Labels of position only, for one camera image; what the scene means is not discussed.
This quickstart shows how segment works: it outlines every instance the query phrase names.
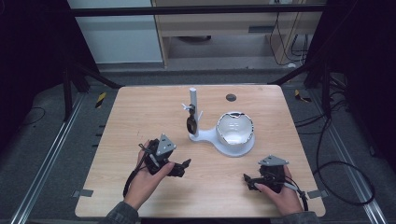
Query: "gray sleeve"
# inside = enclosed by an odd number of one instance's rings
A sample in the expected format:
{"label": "gray sleeve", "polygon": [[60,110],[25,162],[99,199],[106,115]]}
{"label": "gray sleeve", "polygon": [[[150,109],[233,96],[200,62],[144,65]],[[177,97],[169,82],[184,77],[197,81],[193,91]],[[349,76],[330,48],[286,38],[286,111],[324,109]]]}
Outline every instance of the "gray sleeve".
{"label": "gray sleeve", "polygon": [[314,212],[295,213],[283,217],[284,224],[318,224],[320,223]]}
{"label": "gray sleeve", "polygon": [[139,215],[131,205],[120,202],[99,224],[135,224],[138,219]]}

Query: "white bowl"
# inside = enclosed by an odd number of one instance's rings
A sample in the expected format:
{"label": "white bowl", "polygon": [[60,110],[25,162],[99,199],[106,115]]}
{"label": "white bowl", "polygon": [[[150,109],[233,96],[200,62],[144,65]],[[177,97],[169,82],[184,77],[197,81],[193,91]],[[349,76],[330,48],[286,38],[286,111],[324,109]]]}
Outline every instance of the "white bowl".
{"label": "white bowl", "polygon": [[241,112],[228,112],[216,125],[218,139],[225,146],[241,147],[253,136],[253,121]]}

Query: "person's left hand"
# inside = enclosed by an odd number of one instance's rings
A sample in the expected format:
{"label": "person's left hand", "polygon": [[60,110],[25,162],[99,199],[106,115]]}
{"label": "person's left hand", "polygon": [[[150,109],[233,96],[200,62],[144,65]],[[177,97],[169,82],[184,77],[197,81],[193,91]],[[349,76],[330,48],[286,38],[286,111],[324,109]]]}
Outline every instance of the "person's left hand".
{"label": "person's left hand", "polygon": [[[145,147],[149,146],[149,141],[145,143]],[[144,151],[140,150],[137,158],[137,163],[140,162],[144,155]],[[173,169],[175,163],[168,162],[165,166],[158,171],[157,174],[152,175],[148,168],[144,168],[137,172],[137,175],[132,180],[129,186],[128,193],[125,195],[124,202],[132,206],[136,211],[140,206],[151,196],[152,192],[160,184],[161,180],[166,177]]]}

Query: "wall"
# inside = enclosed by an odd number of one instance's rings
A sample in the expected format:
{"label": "wall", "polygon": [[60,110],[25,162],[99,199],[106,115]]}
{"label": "wall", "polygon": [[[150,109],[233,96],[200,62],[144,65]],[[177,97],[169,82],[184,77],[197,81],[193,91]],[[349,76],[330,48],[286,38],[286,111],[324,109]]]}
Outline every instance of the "wall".
{"label": "wall", "polygon": [[[149,0],[68,0],[68,3],[71,8],[151,7]],[[153,16],[76,19],[98,65],[163,62]]]}

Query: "table top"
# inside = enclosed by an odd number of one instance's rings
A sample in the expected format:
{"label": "table top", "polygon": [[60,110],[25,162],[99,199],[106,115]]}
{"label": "table top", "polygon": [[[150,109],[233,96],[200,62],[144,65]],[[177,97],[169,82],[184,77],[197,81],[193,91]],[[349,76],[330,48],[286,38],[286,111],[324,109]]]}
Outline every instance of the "table top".
{"label": "table top", "polygon": [[[255,144],[243,157],[219,153],[210,143],[192,142],[186,128],[190,87],[203,111],[200,129],[213,128],[220,116],[241,111],[253,121]],[[229,102],[226,95],[236,96]],[[282,90],[272,85],[141,86],[119,90],[80,197],[79,217],[105,217],[120,201],[125,181],[136,166],[138,144],[166,136],[177,145],[169,158],[191,159],[183,177],[166,177],[139,209],[141,217],[279,217],[264,194],[248,190],[243,174],[260,177],[258,161],[271,155],[289,161],[301,190],[317,189]],[[325,213],[320,198],[311,211]]]}

